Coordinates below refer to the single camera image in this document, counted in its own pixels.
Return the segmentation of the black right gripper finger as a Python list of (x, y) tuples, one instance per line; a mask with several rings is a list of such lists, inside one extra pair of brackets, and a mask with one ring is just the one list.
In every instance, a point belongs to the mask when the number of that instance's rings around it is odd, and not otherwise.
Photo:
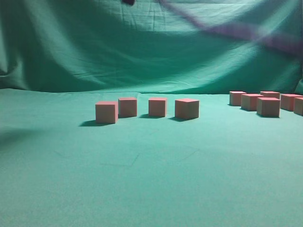
[(127, 5), (134, 5), (135, 4), (135, 0), (122, 0), (122, 2), (124, 4), (127, 4)]

